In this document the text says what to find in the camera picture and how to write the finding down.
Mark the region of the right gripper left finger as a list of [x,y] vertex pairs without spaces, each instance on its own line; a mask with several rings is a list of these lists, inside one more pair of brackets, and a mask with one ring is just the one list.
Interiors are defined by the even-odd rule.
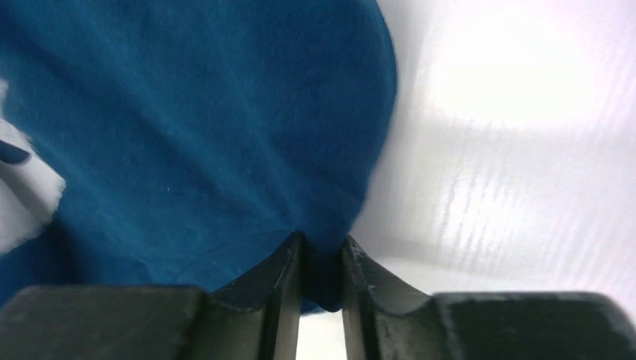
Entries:
[[3,359],[294,359],[303,235],[215,292],[32,286],[1,310]]

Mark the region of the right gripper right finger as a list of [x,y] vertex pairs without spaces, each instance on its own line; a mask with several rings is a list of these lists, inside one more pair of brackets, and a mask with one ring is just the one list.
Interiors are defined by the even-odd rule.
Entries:
[[593,292],[441,292],[401,280],[348,238],[342,248],[349,359],[635,357],[635,327]]

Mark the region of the blue t shirt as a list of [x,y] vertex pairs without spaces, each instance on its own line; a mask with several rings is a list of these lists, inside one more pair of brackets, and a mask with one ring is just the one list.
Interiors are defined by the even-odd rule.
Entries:
[[375,1],[3,1],[1,118],[52,174],[44,222],[1,257],[1,301],[31,285],[208,291],[292,232],[302,312],[341,308],[339,250],[397,94]]

